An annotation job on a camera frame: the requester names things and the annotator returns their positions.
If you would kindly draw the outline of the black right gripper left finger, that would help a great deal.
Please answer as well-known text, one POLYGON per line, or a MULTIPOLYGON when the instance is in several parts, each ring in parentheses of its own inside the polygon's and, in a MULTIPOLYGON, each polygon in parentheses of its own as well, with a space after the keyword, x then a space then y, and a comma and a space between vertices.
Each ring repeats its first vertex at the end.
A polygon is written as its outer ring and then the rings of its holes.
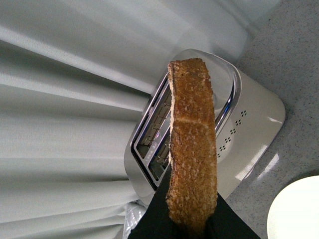
POLYGON ((160 186, 137 226, 131 230, 130 239, 189 239, 190 234, 175 224, 169 217, 166 194, 172 168, 169 166, 160 186))

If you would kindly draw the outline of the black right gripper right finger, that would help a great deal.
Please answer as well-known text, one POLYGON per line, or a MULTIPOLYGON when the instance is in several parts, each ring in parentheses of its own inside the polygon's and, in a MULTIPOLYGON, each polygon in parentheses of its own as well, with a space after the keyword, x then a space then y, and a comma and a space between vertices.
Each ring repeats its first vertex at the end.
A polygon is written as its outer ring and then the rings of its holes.
POLYGON ((205 239, 259 239, 260 237, 231 209, 220 194, 217 206, 208 218, 205 239))

